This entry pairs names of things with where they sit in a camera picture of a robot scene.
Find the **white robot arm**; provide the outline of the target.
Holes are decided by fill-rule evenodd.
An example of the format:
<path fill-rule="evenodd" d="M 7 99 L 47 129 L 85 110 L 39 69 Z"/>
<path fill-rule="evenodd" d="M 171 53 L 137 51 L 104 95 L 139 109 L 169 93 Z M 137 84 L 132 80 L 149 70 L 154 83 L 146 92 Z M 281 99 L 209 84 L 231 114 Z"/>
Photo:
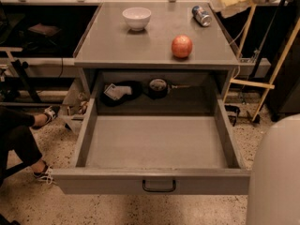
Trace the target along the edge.
<path fill-rule="evenodd" d="M 264 1 L 210 0 L 210 6 L 231 17 Z M 300 114 L 276 122 L 258 146 L 250 173 L 246 225 L 300 225 Z"/>

